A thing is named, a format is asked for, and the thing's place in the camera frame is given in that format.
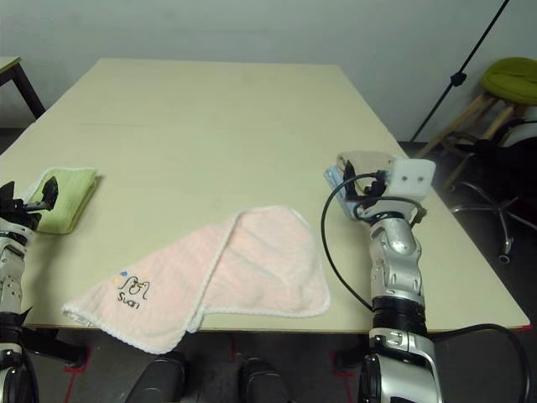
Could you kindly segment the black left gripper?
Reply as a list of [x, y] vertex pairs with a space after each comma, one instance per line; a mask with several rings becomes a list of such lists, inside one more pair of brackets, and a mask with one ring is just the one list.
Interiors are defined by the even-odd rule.
[[25, 204], [22, 199], [13, 199], [15, 182], [9, 181], [0, 187], [1, 218], [4, 220], [36, 229], [41, 220], [40, 211], [53, 209], [59, 195], [59, 186], [55, 176], [51, 176], [42, 190], [42, 200]]

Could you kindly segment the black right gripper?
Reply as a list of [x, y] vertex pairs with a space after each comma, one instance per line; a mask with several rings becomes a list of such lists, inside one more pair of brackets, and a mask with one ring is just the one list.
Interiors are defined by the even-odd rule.
[[[355, 182], [351, 181], [355, 175], [352, 162], [347, 161], [343, 171], [346, 197], [357, 196]], [[424, 207], [409, 196], [390, 195], [386, 185], [386, 173], [378, 172], [375, 180], [365, 186], [362, 194], [357, 196], [354, 217], [362, 221], [379, 221], [388, 217], [421, 221], [424, 218]]]

